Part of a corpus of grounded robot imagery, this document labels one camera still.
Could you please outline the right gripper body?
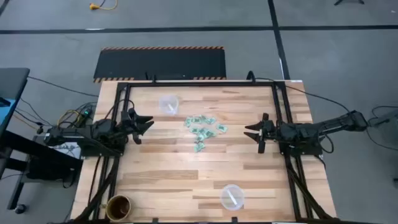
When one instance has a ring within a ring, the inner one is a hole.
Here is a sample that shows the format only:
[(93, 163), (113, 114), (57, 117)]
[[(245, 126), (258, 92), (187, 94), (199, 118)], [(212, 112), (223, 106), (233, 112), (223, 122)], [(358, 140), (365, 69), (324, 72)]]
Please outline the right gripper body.
[(274, 124), (273, 120), (270, 120), (269, 115), (264, 113), (259, 122), (259, 154), (265, 152), (267, 140), (278, 141), (279, 134), (277, 133), (277, 126)]

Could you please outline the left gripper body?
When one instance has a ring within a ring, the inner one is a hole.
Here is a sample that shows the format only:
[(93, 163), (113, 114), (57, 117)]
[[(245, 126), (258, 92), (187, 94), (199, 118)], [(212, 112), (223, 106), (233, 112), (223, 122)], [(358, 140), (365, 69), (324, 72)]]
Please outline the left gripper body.
[(136, 144), (142, 144), (139, 138), (140, 129), (136, 123), (136, 111), (134, 108), (121, 112), (121, 127), (126, 134), (132, 134), (132, 139)]

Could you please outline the clear plastic bin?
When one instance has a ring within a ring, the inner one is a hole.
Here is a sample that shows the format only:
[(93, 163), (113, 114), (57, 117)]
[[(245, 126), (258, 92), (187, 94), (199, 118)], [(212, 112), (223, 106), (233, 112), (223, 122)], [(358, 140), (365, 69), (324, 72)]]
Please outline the clear plastic bin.
[(176, 95), (165, 95), (159, 99), (159, 109), (169, 115), (178, 113), (179, 100)]
[(221, 191), (220, 201), (222, 206), (227, 210), (239, 210), (244, 205), (244, 192), (237, 185), (226, 185)]

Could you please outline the black hazard-striped floor mat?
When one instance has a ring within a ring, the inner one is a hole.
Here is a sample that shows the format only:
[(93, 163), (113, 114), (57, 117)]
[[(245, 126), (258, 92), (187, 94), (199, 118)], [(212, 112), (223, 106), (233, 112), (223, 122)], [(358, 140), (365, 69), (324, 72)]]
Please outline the black hazard-striped floor mat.
[(224, 48), (105, 47), (93, 81), (222, 80), (226, 78)]

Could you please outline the white paper sheet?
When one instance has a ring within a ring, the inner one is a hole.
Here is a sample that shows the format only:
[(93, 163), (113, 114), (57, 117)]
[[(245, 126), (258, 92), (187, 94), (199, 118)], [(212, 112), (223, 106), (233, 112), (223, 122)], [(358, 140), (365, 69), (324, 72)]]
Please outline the white paper sheet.
[(81, 155), (80, 146), (76, 142), (66, 142), (58, 146), (51, 146), (51, 148), (77, 159)]

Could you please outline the brown paper cup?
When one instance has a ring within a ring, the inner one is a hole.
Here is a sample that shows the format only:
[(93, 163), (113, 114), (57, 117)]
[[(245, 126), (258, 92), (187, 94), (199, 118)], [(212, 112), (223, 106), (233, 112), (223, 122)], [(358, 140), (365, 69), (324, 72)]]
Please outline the brown paper cup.
[(111, 221), (119, 222), (129, 216), (131, 209), (132, 205), (128, 197), (115, 195), (106, 205), (106, 215)]

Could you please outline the black equipment cart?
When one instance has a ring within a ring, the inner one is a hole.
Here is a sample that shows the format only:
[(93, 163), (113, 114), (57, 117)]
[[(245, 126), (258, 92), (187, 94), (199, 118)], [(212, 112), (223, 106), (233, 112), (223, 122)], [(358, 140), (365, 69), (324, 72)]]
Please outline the black equipment cart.
[(36, 139), (29, 140), (10, 131), (0, 139), (0, 181), (5, 170), (15, 170), (17, 182), (7, 205), (14, 210), (24, 185), (28, 182), (61, 182), (69, 188), (77, 180), (82, 161), (44, 146)]

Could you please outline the blue desk item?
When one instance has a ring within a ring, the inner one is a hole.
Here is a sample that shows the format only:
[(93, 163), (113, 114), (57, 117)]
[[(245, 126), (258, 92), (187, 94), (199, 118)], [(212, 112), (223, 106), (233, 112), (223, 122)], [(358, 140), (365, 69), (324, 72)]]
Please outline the blue desk item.
[(0, 126), (5, 124), (9, 120), (15, 102), (15, 99), (0, 97)]

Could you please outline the dark grey desk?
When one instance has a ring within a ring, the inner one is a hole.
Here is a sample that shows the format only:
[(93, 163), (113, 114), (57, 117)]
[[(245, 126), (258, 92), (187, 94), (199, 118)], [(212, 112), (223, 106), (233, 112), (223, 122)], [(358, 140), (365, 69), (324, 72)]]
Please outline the dark grey desk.
[(22, 92), (27, 84), (29, 73), (29, 68), (0, 68), (0, 97), (16, 100), (9, 120), (0, 126), (0, 139), (3, 132), (7, 129), (17, 103), (22, 96)]

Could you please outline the black metal table frame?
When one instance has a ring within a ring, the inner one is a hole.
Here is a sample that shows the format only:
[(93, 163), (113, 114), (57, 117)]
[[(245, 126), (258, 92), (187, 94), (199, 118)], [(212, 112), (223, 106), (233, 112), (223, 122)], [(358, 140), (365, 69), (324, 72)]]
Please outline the black metal table frame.
[[(152, 116), (154, 125), (142, 144), (130, 142), (121, 158), (116, 194), (133, 204), (130, 222), (242, 222), (295, 220), (284, 157), (275, 142), (259, 154), (245, 126), (257, 123), (264, 113), (270, 119), (312, 121), (303, 83), (288, 81), (287, 91), (273, 90), (267, 81), (257, 85), (195, 80), (189, 86), (177, 82), (144, 87), (134, 82), (130, 97), (139, 114)], [(165, 114), (159, 99), (176, 95), (178, 113)], [(184, 126), (187, 117), (205, 115), (213, 124)], [(223, 133), (217, 124), (225, 125)], [(216, 133), (195, 153), (198, 126)], [(227, 210), (220, 201), (224, 186), (234, 184), (244, 192), (243, 208)]]

